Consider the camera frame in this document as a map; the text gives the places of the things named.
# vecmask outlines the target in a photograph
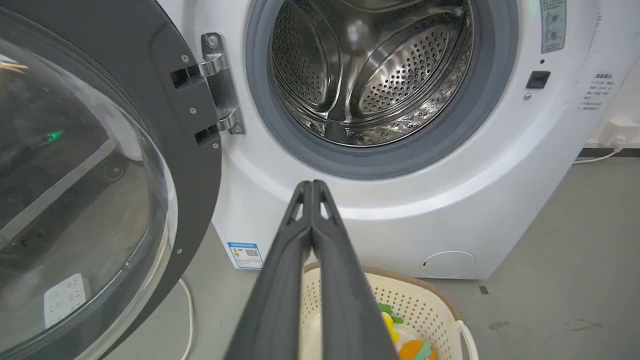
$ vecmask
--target screw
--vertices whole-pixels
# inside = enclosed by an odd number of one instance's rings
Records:
[[[216,49],[220,45],[220,41],[218,40],[218,37],[216,35],[209,35],[207,37],[207,45],[211,49]]]

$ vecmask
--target orange toy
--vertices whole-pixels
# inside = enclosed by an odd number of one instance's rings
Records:
[[[428,341],[411,340],[402,346],[398,357],[400,360],[436,360],[436,352]]]

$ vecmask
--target concrete floor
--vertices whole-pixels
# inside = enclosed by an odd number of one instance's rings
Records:
[[[460,309],[481,359],[637,357],[639,183],[638,159],[575,165],[491,279],[432,281]],[[185,275],[197,321],[190,359],[223,357],[256,276],[233,268],[210,228]],[[108,359],[180,359],[187,335],[176,285]]]

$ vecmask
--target label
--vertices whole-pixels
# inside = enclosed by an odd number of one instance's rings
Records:
[[[74,274],[44,293],[44,324],[48,329],[86,302],[82,275]]]
[[[616,84],[613,74],[610,72],[599,72],[595,74],[589,85],[589,90],[582,97],[578,110],[600,111],[600,108],[609,103],[612,96],[611,89]]]
[[[254,243],[227,243],[236,264],[241,269],[259,270],[262,268],[262,258],[258,245]]]
[[[541,0],[542,53],[564,48],[566,0]]]

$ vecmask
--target toy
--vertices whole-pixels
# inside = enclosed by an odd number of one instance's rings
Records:
[[[391,316],[391,319],[393,319],[394,323],[403,323],[403,319],[401,317],[394,316],[394,314],[391,312],[391,306],[390,305],[378,304],[378,309],[380,309],[381,313],[389,314],[389,316]]]
[[[389,335],[391,335],[391,340],[394,344],[398,341],[400,334],[394,331],[394,320],[391,318],[391,315],[387,313],[382,313],[382,320],[385,322],[385,326],[387,326],[387,331]]]
[[[400,360],[436,360],[436,352],[428,341],[411,340],[398,353]]]

